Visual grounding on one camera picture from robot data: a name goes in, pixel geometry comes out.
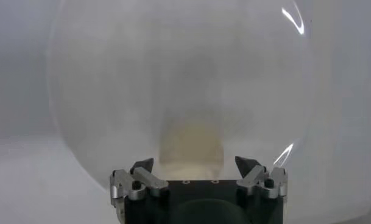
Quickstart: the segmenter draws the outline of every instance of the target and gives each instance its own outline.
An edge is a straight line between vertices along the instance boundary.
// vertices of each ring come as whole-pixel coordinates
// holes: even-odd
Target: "white surface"
[[[0,139],[0,223],[116,223],[108,195],[60,139],[32,135],[52,132],[50,125],[41,128],[51,123],[41,58],[56,5],[35,3],[0,1],[0,137],[31,135]],[[312,139],[320,150],[311,155],[317,162],[307,159],[296,167],[324,166],[320,172],[303,170],[313,200],[303,202],[303,219],[292,223],[330,223],[364,215],[371,207],[371,1],[303,1],[301,6],[304,19],[312,20],[317,78],[324,85]],[[359,192],[352,194],[356,184]]]

